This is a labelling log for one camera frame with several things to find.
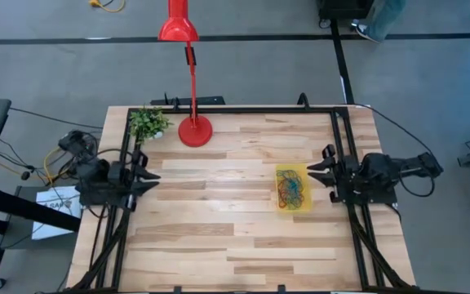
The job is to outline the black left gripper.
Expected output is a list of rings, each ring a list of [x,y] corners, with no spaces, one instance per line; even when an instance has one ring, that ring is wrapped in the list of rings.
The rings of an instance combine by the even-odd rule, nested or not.
[[[124,210],[134,211],[136,207],[136,199],[145,194],[148,190],[154,188],[159,184],[158,181],[144,180],[158,180],[161,177],[153,174],[145,169],[148,163],[148,158],[140,150],[136,150],[132,154],[131,168],[126,167],[126,180],[122,185],[118,185],[118,194],[120,195],[120,202],[118,206]]]

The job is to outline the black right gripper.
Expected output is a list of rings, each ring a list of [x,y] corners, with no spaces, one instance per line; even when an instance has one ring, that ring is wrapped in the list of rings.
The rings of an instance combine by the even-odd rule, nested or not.
[[[335,191],[330,195],[331,202],[342,203],[344,196],[341,194],[341,185],[344,182],[344,168],[336,158],[335,146],[327,145],[322,150],[322,157],[324,159],[322,162],[307,166],[310,171],[318,171],[309,172],[308,175],[326,187],[333,187]],[[327,173],[320,173],[326,169],[328,169]]]

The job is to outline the blue rubber band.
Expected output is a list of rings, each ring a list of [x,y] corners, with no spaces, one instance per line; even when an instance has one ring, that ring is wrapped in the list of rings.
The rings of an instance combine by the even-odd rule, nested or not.
[[[303,183],[298,176],[288,176],[285,179],[285,190],[291,196],[299,197],[304,190]]]

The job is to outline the green rubber band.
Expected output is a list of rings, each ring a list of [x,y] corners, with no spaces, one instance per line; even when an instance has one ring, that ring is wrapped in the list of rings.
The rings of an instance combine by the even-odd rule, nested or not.
[[[278,204],[281,209],[297,210],[303,206],[304,196],[301,194],[299,197],[295,197],[288,193],[280,193]]]

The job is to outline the green potted plant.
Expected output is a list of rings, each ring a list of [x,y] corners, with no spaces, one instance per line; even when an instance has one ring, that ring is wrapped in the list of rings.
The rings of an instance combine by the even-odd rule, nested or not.
[[[135,137],[135,143],[142,145],[146,140],[153,139],[158,133],[164,133],[172,125],[165,117],[162,108],[146,108],[131,113],[129,132]]]

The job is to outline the red desk lamp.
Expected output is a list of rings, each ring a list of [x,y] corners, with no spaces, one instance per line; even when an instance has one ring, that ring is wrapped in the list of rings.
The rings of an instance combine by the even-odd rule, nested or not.
[[[167,0],[168,17],[163,23],[158,39],[168,42],[184,42],[185,54],[191,77],[191,110],[178,127],[181,142],[189,147],[205,145],[213,135],[208,118],[197,111],[196,58],[192,44],[199,41],[199,35],[188,17],[188,0]]]

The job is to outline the white paper sheet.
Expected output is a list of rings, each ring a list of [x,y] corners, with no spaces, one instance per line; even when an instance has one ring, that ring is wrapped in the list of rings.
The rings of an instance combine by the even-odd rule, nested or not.
[[[80,193],[74,186],[61,186],[50,188],[48,191],[38,192],[36,203],[80,219],[82,216],[82,205],[79,202],[79,197]],[[34,222],[31,239],[41,240],[70,233],[71,231],[68,229]]]

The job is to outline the black power strip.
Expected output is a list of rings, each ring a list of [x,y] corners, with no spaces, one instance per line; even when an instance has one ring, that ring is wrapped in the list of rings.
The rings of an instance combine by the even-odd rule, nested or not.
[[[164,97],[160,100],[151,100],[151,105],[190,105],[192,102],[191,98],[168,98]],[[222,96],[199,96],[197,98],[197,103],[199,105],[225,105],[225,100]]]

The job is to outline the grey box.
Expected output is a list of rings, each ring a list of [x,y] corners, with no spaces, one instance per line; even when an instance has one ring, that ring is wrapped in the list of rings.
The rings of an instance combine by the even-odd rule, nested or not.
[[[16,190],[16,196],[35,203],[37,193],[48,190],[49,189],[46,187],[19,186]],[[9,222],[9,227],[2,240],[2,246],[9,247],[10,249],[61,248],[64,242],[75,241],[78,236],[77,232],[71,231],[70,234],[64,234],[57,237],[32,240],[31,237],[34,221],[20,216],[9,215]]]

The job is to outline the person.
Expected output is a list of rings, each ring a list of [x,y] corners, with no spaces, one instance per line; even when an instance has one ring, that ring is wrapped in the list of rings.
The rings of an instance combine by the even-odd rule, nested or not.
[[[359,24],[355,31],[365,39],[380,43],[388,35],[392,25],[406,7],[407,0],[384,0],[384,4],[369,24]]]

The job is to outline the black wheeled cart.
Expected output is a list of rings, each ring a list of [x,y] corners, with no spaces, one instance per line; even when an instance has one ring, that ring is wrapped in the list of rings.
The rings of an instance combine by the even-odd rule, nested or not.
[[[337,20],[351,20],[354,25],[367,18],[374,3],[375,0],[316,0],[318,26],[327,29]]]

